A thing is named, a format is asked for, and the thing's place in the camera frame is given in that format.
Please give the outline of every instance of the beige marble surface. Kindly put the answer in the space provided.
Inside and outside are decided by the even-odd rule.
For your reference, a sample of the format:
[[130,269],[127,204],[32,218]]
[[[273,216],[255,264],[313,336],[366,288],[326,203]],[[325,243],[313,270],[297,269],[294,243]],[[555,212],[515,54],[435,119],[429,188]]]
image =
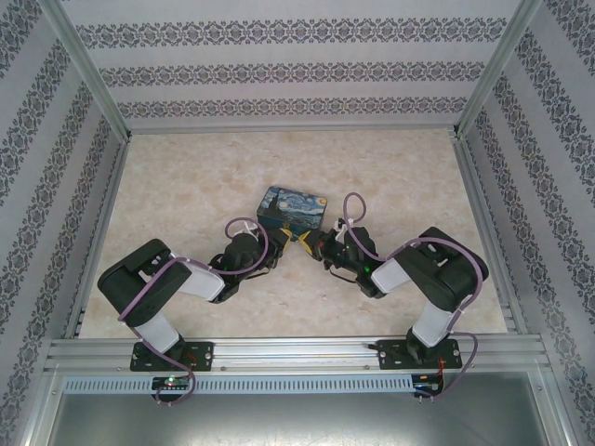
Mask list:
[[[225,223],[254,216],[270,185],[326,197],[325,229],[345,194],[359,191],[381,255],[435,225],[483,256],[445,130],[134,136],[96,282],[151,238],[208,261],[228,243]],[[350,210],[359,213],[359,204]],[[177,294],[164,311],[184,336],[398,335],[424,303],[412,283],[369,299],[292,243],[277,269],[243,282],[227,302]],[[95,286],[81,337],[131,337],[116,317]],[[491,280],[456,328],[506,331]]]

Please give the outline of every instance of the vent slot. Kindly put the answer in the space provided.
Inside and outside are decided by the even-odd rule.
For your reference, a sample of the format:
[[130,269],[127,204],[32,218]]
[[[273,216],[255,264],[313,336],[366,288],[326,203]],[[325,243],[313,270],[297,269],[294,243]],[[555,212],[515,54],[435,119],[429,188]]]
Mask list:
[[[66,380],[66,395],[113,395],[151,393],[150,376],[80,376]],[[345,376],[197,376],[194,393],[202,395],[308,394],[308,393],[382,393],[414,391],[410,374]],[[181,394],[183,390],[164,390]]]

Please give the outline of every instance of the striped wallpaper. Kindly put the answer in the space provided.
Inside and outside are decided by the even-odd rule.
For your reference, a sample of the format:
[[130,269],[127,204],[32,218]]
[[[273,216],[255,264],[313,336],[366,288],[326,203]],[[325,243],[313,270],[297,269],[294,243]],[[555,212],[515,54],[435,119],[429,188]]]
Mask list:
[[83,278],[123,148],[34,0],[0,1],[0,445]]
[[453,125],[518,0],[63,2],[132,130]]
[[524,318],[595,444],[595,2],[547,0],[467,134]]

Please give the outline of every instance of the mounting plate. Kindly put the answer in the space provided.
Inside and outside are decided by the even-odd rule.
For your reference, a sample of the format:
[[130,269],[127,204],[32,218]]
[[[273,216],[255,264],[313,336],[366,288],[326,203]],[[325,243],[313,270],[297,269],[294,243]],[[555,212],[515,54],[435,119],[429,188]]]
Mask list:
[[407,353],[407,341],[404,339],[385,339],[377,341],[375,348],[378,350],[380,370],[405,370],[405,369],[439,369],[438,359],[444,361],[444,369],[460,369],[463,367],[458,342],[455,339],[445,339],[436,351],[435,359],[418,364]]
[[[212,342],[186,342],[181,363],[193,372],[210,372],[213,363]],[[137,342],[132,349],[130,359],[132,372],[180,372],[179,367],[155,356],[142,342]]]

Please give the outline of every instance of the starry night box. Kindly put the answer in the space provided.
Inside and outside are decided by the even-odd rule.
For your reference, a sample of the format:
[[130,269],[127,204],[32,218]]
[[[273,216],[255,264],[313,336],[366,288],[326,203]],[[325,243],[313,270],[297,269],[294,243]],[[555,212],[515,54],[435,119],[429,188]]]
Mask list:
[[291,230],[292,240],[296,240],[304,232],[323,225],[325,208],[323,197],[271,186],[260,202],[257,216],[265,229],[286,228]]

